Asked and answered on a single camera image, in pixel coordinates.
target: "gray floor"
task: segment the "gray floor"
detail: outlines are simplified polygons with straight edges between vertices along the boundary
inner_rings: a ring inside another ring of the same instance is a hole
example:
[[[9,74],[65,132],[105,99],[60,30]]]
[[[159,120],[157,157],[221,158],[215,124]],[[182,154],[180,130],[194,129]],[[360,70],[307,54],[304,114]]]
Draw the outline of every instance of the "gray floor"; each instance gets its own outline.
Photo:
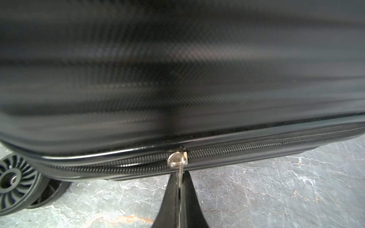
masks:
[[[0,147],[0,156],[9,151]],[[365,136],[299,155],[191,172],[217,227],[364,227]],[[150,227],[168,176],[73,183],[56,202],[3,227]]]

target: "hard-shell suitcase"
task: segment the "hard-shell suitcase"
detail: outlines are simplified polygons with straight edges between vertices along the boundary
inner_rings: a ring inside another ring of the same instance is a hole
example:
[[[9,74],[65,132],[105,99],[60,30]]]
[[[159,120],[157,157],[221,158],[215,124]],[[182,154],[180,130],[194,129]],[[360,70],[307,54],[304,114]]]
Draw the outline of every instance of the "hard-shell suitcase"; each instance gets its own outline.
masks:
[[[362,1],[9,1],[0,139],[63,181],[300,153],[365,132]]]

